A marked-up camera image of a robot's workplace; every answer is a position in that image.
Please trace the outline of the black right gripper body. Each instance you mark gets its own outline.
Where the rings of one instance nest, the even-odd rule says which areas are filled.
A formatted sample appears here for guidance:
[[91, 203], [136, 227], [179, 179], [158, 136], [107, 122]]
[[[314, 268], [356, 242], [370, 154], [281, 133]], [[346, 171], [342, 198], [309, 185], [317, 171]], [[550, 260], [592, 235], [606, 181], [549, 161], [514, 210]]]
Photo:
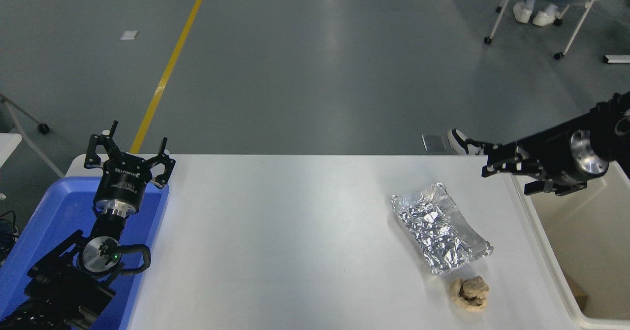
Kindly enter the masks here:
[[571, 139], [575, 135], [580, 138], [581, 132], [579, 130], [561, 132], [544, 141], [540, 163], [554, 183], [584, 182], [571, 150]]

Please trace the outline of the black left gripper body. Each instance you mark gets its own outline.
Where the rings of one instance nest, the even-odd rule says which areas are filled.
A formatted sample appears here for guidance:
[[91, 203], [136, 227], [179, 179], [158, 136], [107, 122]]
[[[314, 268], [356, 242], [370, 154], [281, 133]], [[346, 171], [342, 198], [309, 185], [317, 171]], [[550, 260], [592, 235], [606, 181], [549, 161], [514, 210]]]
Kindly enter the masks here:
[[122, 202], [130, 210], [139, 210], [151, 173], [141, 157], [123, 154], [110, 157], [103, 164], [103, 175], [93, 199], [96, 210], [111, 202]]

